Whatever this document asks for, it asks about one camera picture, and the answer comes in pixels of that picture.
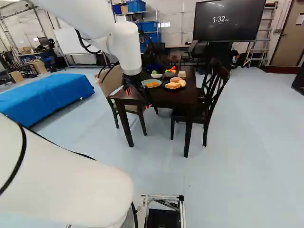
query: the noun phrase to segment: blue storage bin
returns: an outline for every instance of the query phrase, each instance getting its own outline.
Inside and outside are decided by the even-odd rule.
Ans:
[[[157,33],[149,33],[147,34],[150,39],[152,40],[153,43],[157,43],[157,42],[161,42],[162,41],[162,35],[159,33],[158,36],[158,40],[157,40]]]
[[[146,21],[142,22],[143,32],[156,32],[157,31],[157,21]]]
[[[137,25],[138,31],[142,30],[142,22],[136,22],[135,25]]]
[[[140,44],[140,45],[141,45],[141,53],[143,53],[146,48],[146,44]]]
[[[142,0],[130,0],[127,5],[129,13],[146,11],[146,3]]]
[[[122,13],[122,10],[121,10],[120,6],[121,6],[120,4],[116,4],[116,5],[113,5],[113,6],[112,6],[112,7],[113,7],[113,11],[114,11],[114,13],[115,13],[116,15]]]

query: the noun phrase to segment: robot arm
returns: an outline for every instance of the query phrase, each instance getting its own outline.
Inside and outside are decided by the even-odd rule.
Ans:
[[[131,206],[124,172],[65,150],[0,113],[0,211],[119,228]]]
[[[134,23],[114,21],[110,0],[32,0],[64,20],[88,43],[116,56],[123,73],[134,76],[142,71],[138,28]]]

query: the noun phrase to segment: wooden chair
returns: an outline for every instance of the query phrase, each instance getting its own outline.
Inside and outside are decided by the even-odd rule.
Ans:
[[[205,75],[203,89],[205,97],[195,108],[193,123],[204,125],[203,146],[207,146],[209,123],[219,97],[230,79],[230,73],[217,60],[212,60],[209,72]],[[174,137],[175,122],[186,122],[186,111],[175,109],[171,115],[171,140]]]
[[[216,58],[211,59],[209,66],[206,70],[201,88],[197,88],[200,102],[204,102],[206,95],[210,93],[211,84],[215,79],[217,72],[219,71],[221,66],[221,62],[219,62]]]
[[[115,125],[116,128],[119,128],[118,125],[118,111],[116,108],[116,104],[109,99],[109,95],[114,92],[116,89],[118,89],[119,87],[121,87],[122,85],[122,79],[123,79],[123,71],[120,67],[120,65],[115,66],[110,73],[107,75],[109,69],[106,71],[103,71],[98,79],[99,79],[99,86],[101,88],[101,90],[104,93],[104,96],[106,97],[111,110],[113,112],[113,116],[114,116],[114,121],[115,121]],[[144,122],[144,117],[143,117],[143,112],[145,111],[145,107],[144,106],[135,106],[135,105],[125,105],[125,110],[127,113],[132,113],[135,115],[139,116],[139,120],[142,126],[142,132],[145,136],[147,136],[147,131],[146,131],[146,126],[145,126],[145,122]]]

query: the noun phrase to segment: television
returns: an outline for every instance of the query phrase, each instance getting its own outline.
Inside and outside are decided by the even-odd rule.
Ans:
[[[197,2],[193,40],[253,41],[266,0],[211,0]]]

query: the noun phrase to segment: table leg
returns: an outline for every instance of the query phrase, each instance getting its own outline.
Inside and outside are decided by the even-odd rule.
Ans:
[[[185,151],[184,151],[185,158],[188,158],[188,153],[189,153],[189,146],[190,146],[191,133],[192,133],[192,124],[193,124],[192,120],[193,120],[193,109],[190,107],[187,110]]]
[[[116,100],[115,103],[116,103],[116,107],[117,107],[117,111],[118,111],[120,120],[123,125],[124,134],[125,134],[125,137],[127,138],[128,144],[130,147],[134,147],[131,130],[130,130],[130,125],[129,125],[129,121],[128,121],[128,117],[127,117],[127,112],[125,111],[125,106],[124,106],[123,102],[118,101],[118,100]]]

